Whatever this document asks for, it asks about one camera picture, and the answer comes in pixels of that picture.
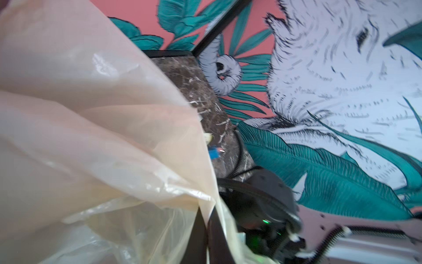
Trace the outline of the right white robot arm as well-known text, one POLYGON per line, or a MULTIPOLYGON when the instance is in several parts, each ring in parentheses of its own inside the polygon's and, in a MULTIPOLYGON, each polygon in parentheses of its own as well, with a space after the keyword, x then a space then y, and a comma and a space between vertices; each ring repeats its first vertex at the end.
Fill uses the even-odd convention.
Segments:
POLYGON ((360 138, 361 143, 396 167, 404 187, 394 189, 372 178, 349 151, 335 155, 324 148, 286 143, 281 137, 240 124, 241 150, 255 166, 240 181, 234 169, 218 179, 222 198, 246 232, 247 246, 256 254, 280 257, 285 246, 298 241, 303 230, 299 206, 323 213, 379 221, 409 220, 422 200, 422 164, 411 156, 360 138))

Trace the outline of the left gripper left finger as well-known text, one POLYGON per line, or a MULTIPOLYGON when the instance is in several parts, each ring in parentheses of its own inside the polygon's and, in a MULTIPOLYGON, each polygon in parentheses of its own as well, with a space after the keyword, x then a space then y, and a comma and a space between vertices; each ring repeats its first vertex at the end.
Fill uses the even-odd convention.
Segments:
POLYGON ((208 233, 201 209, 199 208, 191 235, 180 264, 207 263, 208 233))

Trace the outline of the translucent cream plastic bag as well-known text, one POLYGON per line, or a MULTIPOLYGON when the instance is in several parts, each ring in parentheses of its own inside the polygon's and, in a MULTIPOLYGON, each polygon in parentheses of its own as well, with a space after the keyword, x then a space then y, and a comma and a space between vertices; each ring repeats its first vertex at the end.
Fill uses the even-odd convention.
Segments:
POLYGON ((197 111, 89 1, 1 10, 1 263, 179 264, 219 194, 197 111))

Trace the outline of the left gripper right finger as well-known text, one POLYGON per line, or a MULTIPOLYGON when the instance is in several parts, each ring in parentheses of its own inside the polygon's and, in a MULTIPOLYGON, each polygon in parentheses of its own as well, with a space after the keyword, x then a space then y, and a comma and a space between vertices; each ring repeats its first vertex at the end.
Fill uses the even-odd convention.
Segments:
POLYGON ((216 208, 207 226, 210 264, 235 264, 216 208))

